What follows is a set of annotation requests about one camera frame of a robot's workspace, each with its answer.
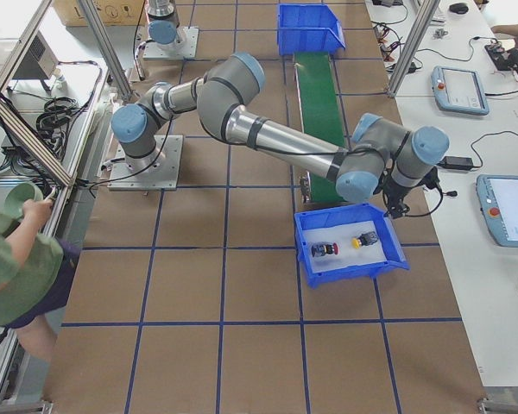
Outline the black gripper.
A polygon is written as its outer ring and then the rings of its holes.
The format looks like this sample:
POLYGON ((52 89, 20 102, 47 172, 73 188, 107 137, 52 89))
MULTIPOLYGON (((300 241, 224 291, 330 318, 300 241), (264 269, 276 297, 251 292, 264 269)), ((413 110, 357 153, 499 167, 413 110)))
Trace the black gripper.
POLYGON ((418 183, 414 183, 409 186, 399 184, 392 177, 393 172, 396 172, 396 169, 386 169, 381 178, 380 190, 382 193, 382 200, 386 208, 384 216, 391 216, 392 219, 401 217, 418 218, 431 216, 432 213, 440 207, 440 202, 438 202, 433 209, 426 213, 411 215, 409 213, 410 207, 404 202, 406 195, 417 187, 424 186, 428 190, 437 190, 440 192, 439 175, 436 167, 432 167, 418 183))

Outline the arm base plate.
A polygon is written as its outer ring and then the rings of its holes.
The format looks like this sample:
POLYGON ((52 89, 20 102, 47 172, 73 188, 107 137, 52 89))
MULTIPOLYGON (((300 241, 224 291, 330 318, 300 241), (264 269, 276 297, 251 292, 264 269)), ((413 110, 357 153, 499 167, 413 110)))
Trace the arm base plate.
POLYGON ((145 60, 193 60, 199 38, 198 27, 150 28, 145 60))
POLYGON ((108 178, 110 191, 175 191, 179 180, 183 135, 155 136, 156 149, 141 159, 130 158, 117 145, 117 158, 108 178))

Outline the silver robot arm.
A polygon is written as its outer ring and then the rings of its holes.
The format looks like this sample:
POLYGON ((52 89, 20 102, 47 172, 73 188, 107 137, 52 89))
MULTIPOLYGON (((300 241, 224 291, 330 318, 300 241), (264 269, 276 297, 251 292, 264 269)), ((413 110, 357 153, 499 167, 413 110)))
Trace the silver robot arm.
POLYGON ((147 43, 154 43, 169 59, 181 58, 186 35, 180 28, 176 3, 172 0, 148 0, 144 4, 148 18, 148 39, 135 47, 134 58, 140 57, 147 43))
POLYGON ((394 218, 408 213, 405 196, 448 150, 449 138, 441 129, 410 130, 371 113, 360 118, 353 149, 322 141, 247 110, 264 82, 264 71, 252 55, 234 53, 191 82, 156 83, 135 103, 117 110, 111 128, 127 160, 150 164, 157 153, 155 134, 166 122, 196 111, 210 137, 300 166, 334 183, 346 202, 361 204, 382 193, 394 218))

